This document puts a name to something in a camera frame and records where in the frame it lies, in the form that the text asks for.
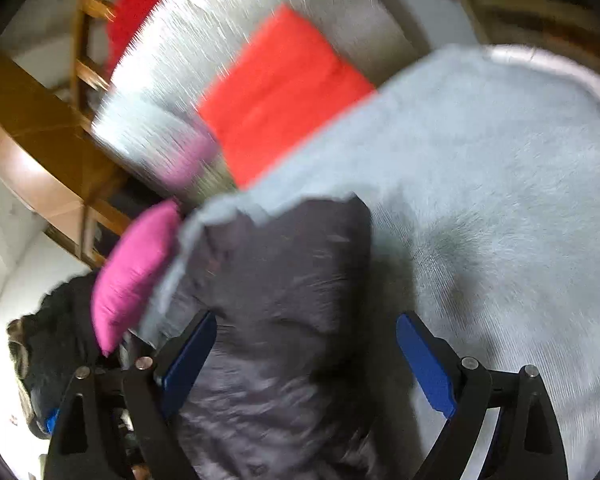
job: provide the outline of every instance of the pink pillow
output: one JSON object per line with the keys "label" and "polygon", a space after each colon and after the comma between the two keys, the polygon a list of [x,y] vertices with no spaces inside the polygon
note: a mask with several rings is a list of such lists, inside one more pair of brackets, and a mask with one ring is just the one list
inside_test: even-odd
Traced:
{"label": "pink pillow", "polygon": [[104,355],[113,352],[125,330],[140,321],[179,225],[174,200],[149,208],[128,227],[100,271],[91,295],[91,322]]}

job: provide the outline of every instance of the metal bolt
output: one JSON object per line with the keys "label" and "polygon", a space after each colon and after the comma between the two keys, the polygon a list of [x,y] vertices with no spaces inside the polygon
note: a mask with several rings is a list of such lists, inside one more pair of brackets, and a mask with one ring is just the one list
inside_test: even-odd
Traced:
{"label": "metal bolt", "polygon": [[533,365],[526,365],[525,374],[533,379],[534,377],[538,377],[538,375],[540,375],[540,370]]}
{"label": "metal bolt", "polygon": [[87,377],[89,377],[90,373],[91,370],[89,370],[88,366],[81,366],[75,371],[75,376],[78,379],[86,379]]}
{"label": "metal bolt", "polygon": [[136,359],[136,368],[138,370],[148,370],[154,365],[154,360],[150,357],[139,357]]}
{"label": "metal bolt", "polygon": [[462,366],[467,370],[475,370],[478,367],[478,361],[473,357],[465,357],[462,359]]}

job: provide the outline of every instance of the light blue blanket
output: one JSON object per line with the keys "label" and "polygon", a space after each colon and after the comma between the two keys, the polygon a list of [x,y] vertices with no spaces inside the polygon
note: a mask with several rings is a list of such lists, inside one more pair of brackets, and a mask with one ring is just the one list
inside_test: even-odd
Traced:
{"label": "light blue blanket", "polygon": [[[368,374],[404,478],[444,419],[395,343],[414,308],[460,355],[536,364],[552,397],[570,479],[600,469],[600,102],[577,83],[450,49],[398,74],[252,189],[187,219],[180,254],[139,333],[179,333],[170,294],[204,224],[237,209],[264,219],[307,197],[355,193],[374,216]],[[491,413],[465,479],[477,477]]]}

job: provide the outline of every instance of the blue gripper pad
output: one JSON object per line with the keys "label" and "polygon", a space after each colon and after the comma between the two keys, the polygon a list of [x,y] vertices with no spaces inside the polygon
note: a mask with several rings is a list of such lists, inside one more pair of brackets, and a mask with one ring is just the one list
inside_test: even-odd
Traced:
{"label": "blue gripper pad", "polygon": [[193,383],[216,342],[216,316],[207,312],[185,343],[162,381],[160,411],[164,418],[177,413],[191,391]]}
{"label": "blue gripper pad", "polygon": [[437,412],[442,412],[446,418],[451,418],[456,412],[451,378],[406,314],[398,316],[395,335],[402,355],[407,359],[431,407]]}

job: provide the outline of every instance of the blue pad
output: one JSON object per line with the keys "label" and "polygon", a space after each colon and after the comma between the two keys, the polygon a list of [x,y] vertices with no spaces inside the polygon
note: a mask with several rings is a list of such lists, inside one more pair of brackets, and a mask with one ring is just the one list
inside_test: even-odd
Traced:
{"label": "blue pad", "polygon": [[420,335],[418,327],[406,314],[400,314],[395,333],[400,350],[431,407],[446,418],[454,416],[456,397],[452,380]]}
{"label": "blue pad", "polygon": [[217,330],[216,316],[207,312],[165,374],[160,398],[160,411],[164,418],[177,413],[187,400],[191,387],[216,342]]}

